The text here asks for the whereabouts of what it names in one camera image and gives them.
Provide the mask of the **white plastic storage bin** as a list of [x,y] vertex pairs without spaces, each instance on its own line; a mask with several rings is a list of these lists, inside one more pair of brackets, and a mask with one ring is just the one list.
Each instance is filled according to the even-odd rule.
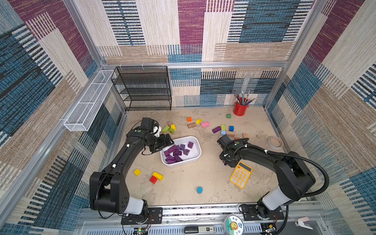
[[[188,148],[188,143],[193,142],[194,145],[192,148]],[[185,145],[185,149],[189,149],[190,153],[189,155],[184,155],[183,151],[180,150],[180,145]],[[166,158],[167,157],[174,157],[175,155],[179,156],[183,161],[182,162],[176,162],[173,164],[167,164]],[[161,151],[161,160],[162,163],[168,167],[174,167],[174,166],[180,166],[188,163],[192,163],[197,161],[202,155],[201,146],[198,142],[198,139],[194,136],[187,136],[179,139],[174,140],[174,145],[165,147]]]

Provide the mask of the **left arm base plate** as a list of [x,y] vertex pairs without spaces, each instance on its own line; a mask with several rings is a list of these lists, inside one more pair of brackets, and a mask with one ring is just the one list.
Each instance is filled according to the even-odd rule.
[[151,207],[147,210],[142,210],[141,214],[123,214],[121,218],[121,225],[147,225],[149,223],[152,225],[161,224],[162,217],[162,207]]

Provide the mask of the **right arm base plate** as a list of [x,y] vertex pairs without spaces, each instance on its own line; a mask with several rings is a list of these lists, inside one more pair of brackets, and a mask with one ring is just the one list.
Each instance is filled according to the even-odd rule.
[[245,221],[275,221],[279,219],[285,219],[283,210],[280,207],[271,211],[267,207],[260,206],[258,204],[240,204],[238,210],[243,215]]

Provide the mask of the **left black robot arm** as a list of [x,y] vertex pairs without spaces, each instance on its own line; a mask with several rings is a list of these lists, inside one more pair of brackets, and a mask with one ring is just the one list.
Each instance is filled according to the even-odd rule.
[[130,196],[126,176],[138,154],[147,147],[156,153],[174,144],[169,134],[160,134],[157,121],[144,117],[139,126],[126,134],[126,141],[115,158],[89,181],[90,208],[98,212],[141,215],[147,213],[147,202]]

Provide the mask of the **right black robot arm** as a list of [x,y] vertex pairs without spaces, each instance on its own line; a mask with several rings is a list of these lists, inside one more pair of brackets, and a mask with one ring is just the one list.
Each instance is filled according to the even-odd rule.
[[[278,186],[258,201],[259,209],[271,212],[279,206],[287,206],[303,197],[322,194],[329,187],[328,173],[313,160],[292,151],[286,154],[267,150],[249,143],[248,140],[248,138],[231,140],[226,135],[222,136],[217,140],[222,149],[219,157],[225,165],[232,168],[241,160],[247,160],[264,166],[276,174]],[[316,183],[316,179],[307,164],[317,168],[324,177],[323,186],[313,192],[309,190]]]

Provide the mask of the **long purple brick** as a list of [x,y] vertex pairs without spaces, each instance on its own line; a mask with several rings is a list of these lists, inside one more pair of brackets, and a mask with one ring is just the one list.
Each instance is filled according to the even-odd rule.
[[176,163],[176,159],[174,157],[171,157],[171,156],[167,157],[165,161],[166,161],[167,164]]

